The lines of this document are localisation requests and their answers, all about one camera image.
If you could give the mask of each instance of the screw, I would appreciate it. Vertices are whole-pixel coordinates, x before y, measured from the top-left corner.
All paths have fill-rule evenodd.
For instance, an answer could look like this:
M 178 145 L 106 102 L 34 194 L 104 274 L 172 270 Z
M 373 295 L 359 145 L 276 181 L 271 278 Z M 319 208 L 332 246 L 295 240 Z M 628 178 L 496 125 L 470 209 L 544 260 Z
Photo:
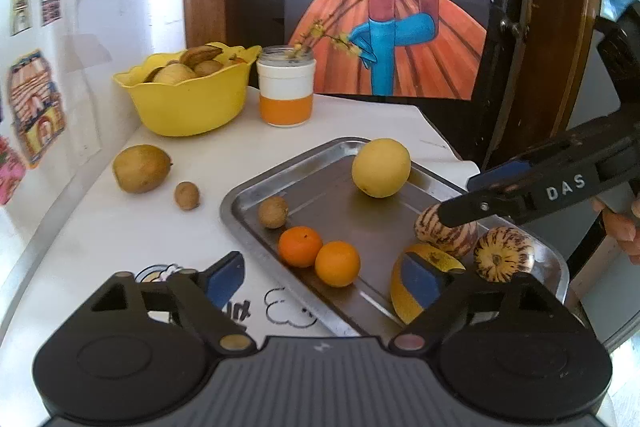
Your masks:
M 394 344 L 403 351 L 419 351 L 424 347 L 425 340 L 420 335 L 404 333 L 396 337 Z
M 240 333 L 225 335 L 220 339 L 220 347 L 227 351 L 244 351 L 251 347 L 251 339 Z

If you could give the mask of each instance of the metal tray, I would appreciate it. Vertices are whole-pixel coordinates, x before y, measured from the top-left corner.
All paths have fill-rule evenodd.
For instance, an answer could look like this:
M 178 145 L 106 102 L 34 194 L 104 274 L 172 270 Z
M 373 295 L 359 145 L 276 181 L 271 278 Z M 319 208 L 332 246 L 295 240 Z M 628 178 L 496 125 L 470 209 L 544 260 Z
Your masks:
M 417 214 L 462 190 L 413 163 L 409 181 L 398 194 L 383 200 L 370 198 L 351 181 L 353 157 L 368 141 L 339 138 L 311 149 L 234 188 L 222 201 L 220 215 L 245 253 L 255 257 L 332 332 L 379 335 L 386 342 L 403 326 L 390 302 L 389 281 L 399 253 L 417 243 Z M 362 268 L 353 285 L 331 288 L 313 269 L 291 269 L 279 261 L 276 246 L 282 230 L 265 229 L 257 217 L 259 203 L 276 194 L 289 204 L 287 228 L 306 225 L 317 230 L 326 243 L 342 240 L 356 247 Z M 478 224 L 481 233 L 510 225 L 496 216 Z M 566 263 L 534 239 L 537 248 L 532 273 L 564 301 L 569 284 Z M 470 267 L 472 255 L 462 263 Z

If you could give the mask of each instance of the tangerine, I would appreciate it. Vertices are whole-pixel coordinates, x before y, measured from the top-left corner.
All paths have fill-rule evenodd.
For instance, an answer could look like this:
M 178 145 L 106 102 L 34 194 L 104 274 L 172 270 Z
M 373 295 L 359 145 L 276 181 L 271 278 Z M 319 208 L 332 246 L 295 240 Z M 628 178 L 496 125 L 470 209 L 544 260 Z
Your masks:
M 278 240 L 278 253 L 283 261 L 296 268 L 313 266 L 322 248 L 318 232 L 309 227 L 293 227 L 282 232 Z
M 344 241 L 327 243 L 316 256 L 316 275 L 329 286 L 348 286 L 357 279 L 359 272 L 360 255 Z

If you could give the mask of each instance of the orange label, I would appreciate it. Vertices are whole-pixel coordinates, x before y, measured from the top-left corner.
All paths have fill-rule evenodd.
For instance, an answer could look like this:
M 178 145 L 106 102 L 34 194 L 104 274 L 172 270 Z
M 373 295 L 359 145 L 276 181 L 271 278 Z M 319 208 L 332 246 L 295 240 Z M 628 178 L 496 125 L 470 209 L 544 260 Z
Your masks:
M 273 100 L 260 95 L 260 116 L 273 125 L 295 125 L 311 117 L 313 95 L 297 100 Z

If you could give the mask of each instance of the striped fruit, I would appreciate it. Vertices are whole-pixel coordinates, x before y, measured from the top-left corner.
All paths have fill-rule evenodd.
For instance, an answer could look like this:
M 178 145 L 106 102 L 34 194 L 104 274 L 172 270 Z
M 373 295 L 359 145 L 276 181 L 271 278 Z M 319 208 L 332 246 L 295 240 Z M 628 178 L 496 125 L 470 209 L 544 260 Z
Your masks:
M 491 229 L 474 250 L 476 271 L 490 282 L 509 282 L 516 272 L 531 272 L 535 251 L 526 233 L 513 227 Z
M 443 272 L 448 272 L 454 268 L 465 269 L 465 267 L 462 266 L 462 263 L 460 263 L 456 258 L 442 250 L 438 250 L 432 245 L 413 245 L 404 251 L 417 253 L 425 261 L 433 264 L 433 266 Z M 401 263 L 402 254 L 398 256 L 393 270 L 391 270 L 391 303 L 393 304 L 398 317 L 400 317 L 405 324 L 408 324 L 422 313 L 422 307 L 402 284 L 402 279 L 400 277 Z
M 415 220 L 415 236 L 442 251 L 460 259 L 469 253 L 478 240 L 478 225 L 475 221 L 450 229 L 438 219 L 439 203 L 427 208 Z

